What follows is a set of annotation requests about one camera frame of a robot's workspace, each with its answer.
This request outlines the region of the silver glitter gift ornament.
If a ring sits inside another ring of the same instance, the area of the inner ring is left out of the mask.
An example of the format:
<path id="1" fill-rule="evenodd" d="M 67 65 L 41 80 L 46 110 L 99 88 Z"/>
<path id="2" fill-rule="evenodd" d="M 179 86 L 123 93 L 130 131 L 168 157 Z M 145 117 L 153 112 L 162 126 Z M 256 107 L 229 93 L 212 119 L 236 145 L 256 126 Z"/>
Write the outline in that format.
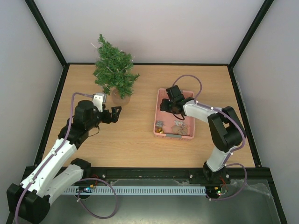
<path id="1" fill-rule="evenodd" d="M 156 127 L 162 127 L 163 126 L 163 122 L 162 121 L 156 121 L 155 126 Z"/>

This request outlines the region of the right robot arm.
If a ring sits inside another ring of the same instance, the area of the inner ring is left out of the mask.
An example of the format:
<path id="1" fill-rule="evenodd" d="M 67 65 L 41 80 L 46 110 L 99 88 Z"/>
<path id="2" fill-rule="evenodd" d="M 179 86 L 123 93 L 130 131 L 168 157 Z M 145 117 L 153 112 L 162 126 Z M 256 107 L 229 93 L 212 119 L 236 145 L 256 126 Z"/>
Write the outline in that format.
<path id="1" fill-rule="evenodd" d="M 177 85 L 166 89 L 168 98 L 162 99 L 160 111 L 192 117 L 209 125 L 214 144 L 212 154 L 203 165 L 203 176 L 208 183 L 226 177 L 227 161 L 234 151 L 244 147 L 246 132 L 233 107 L 212 107 L 198 100 L 185 98 Z"/>

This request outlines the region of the round wooden tree base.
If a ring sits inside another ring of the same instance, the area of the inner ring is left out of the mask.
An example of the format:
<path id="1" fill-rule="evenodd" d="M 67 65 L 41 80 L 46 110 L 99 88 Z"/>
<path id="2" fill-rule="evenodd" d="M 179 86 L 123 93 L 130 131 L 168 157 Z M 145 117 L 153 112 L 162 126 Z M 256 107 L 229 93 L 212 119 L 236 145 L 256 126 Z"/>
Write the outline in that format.
<path id="1" fill-rule="evenodd" d="M 130 97 L 121 98 L 117 89 L 113 89 L 111 93 L 112 101 L 117 106 L 125 106 L 130 102 Z"/>

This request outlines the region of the pink perforated plastic basket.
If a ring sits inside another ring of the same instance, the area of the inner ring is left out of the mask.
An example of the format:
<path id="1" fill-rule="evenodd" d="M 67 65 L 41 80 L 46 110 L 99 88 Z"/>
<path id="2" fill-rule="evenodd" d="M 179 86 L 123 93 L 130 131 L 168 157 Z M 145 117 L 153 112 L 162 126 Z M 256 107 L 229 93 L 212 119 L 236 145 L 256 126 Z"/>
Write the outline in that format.
<path id="1" fill-rule="evenodd" d="M 160 111 L 160 104 L 163 98 L 168 98 L 167 92 L 165 88 L 158 89 L 157 92 L 157 102 L 156 102 L 156 111 L 155 111 L 155 120 L 154 120 L 154 128 L 153 133 L 157 138 L 164 139 L 176 139 L 176 140 L 192 140 L 195 136 L 195 118 L 184 116 L 184 120 L 180 115 L 176 115 L 175 117 L 172 113 L 162 112 Z M 171 130 L 171 127 L 174 126 L 174 120 L 183 121 L 184 124 L 188 126 L 188 135 L 177 135 L 174 134 Z M 156 121 L 162 121 L 163 126 L 161 127 L 164 133 L 157 133 L 156 130 L 160 127 L 156 127 Z"/>

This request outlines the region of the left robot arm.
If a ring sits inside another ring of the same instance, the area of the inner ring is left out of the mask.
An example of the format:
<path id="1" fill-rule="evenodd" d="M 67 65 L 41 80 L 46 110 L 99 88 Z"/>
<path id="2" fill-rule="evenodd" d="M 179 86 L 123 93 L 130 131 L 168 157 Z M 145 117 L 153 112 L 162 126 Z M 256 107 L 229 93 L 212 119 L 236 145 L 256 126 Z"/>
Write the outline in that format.
<path id="1" fill-rule="evenodd" d="M 100 123 L 115 123 L 121 107 L 105 109 L 95 101 L 81 100 L 72 106 L 74 113 L 58 135 L 52 149 L 20 184 L 11 184 L 7 189 L 10 212 L 32 223 L 39 224 L 47 216 L 54 201 L 72 184 L 84 180 L 91 173 L 91 164 L 76 158 L 59 173 L 63 164 L 79 149 L 88 138 L 89 131 Z"/>

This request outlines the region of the silver star ornament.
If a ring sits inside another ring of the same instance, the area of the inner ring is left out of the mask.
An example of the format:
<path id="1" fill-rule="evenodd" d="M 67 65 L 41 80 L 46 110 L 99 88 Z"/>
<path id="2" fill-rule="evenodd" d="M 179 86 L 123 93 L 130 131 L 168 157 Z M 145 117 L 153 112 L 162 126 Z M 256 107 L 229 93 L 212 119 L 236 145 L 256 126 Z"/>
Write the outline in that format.
<path id="1" fill-rule="evenodd" d="M 180 120 L 174 120 L 174 124 L 177 126 L 182 126 L 184 124 L 184 122 L 180 121 Z"/>

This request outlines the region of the black aluminium mounting rail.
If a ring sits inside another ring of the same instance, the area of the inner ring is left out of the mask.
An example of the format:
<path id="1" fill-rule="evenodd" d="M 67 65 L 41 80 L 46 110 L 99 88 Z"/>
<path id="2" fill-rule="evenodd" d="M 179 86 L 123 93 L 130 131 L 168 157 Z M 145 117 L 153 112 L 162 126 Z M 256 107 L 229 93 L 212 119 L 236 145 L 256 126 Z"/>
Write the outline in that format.
<path id="1" fill-rule="evenodd" d="M 223 184 L 230 182 L 227 170 L 209 173 L 206 168 L 100 168 L 92 167 L 91 174 L 104 180 L 176 180 L 191 184 Z"/>

